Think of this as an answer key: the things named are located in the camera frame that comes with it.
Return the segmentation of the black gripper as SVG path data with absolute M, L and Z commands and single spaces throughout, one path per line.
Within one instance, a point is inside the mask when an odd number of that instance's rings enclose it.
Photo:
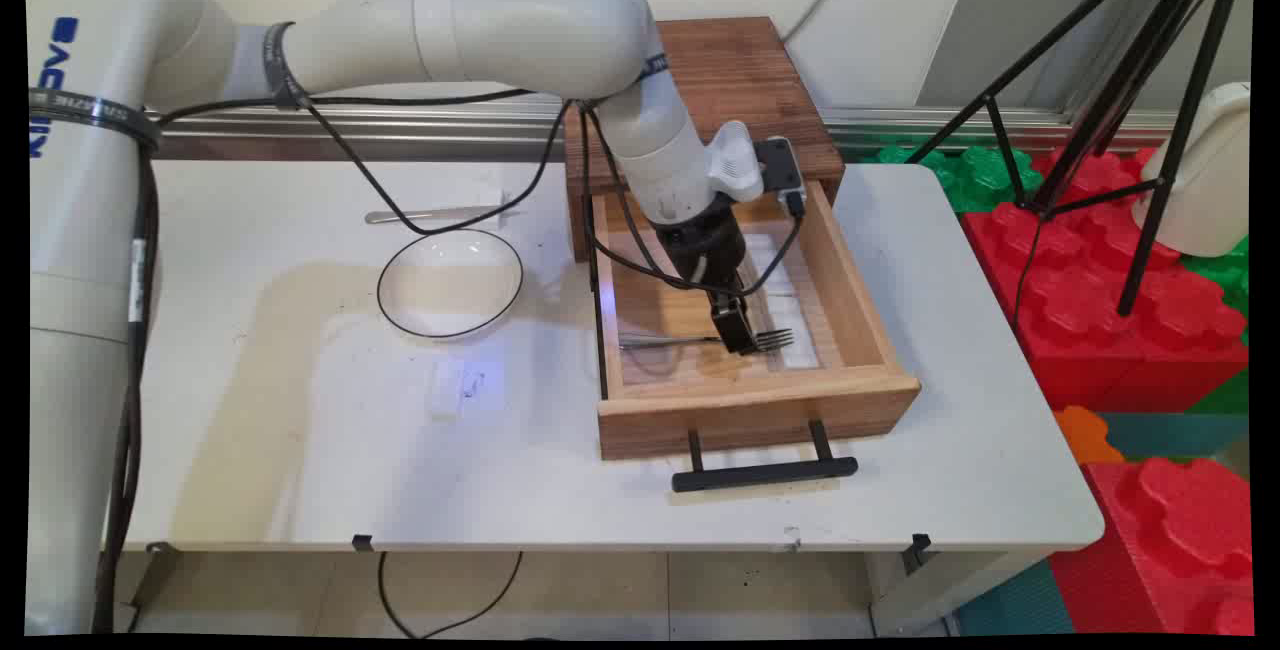
M 655 223 L 655 235 L 682 281 L 732 290 L 735 296 L 708 290 L 712 322 L 726 351 L 754 354 L 756 335 L 739 275 L 746 244 L 732 203 L 732 200 L 713 200 L 690 220 Z

